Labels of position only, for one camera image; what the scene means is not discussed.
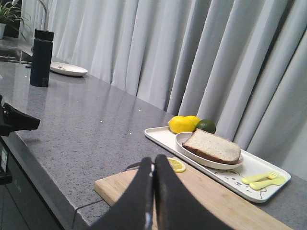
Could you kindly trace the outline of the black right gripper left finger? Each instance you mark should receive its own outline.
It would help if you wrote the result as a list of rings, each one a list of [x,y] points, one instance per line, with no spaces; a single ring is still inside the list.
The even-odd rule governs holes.
[[[153,172],[152,160],[143,158],[119,200],[88,229],[150,230],[153,225]]]

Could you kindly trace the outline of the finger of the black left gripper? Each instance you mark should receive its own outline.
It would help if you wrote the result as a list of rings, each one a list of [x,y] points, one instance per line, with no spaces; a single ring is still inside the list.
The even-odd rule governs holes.
[[[36,130],[40,119],[24,114],[8,103],[2,104],[0,96],[0,135],[8,137],[11,132],[20,130]]]

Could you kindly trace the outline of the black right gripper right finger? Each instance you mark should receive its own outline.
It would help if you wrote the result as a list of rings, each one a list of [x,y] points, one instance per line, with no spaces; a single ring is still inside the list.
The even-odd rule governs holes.
[[[206,209],[176,176],[165,155],[155,158],[154,190],[160,230],[231,230]]]

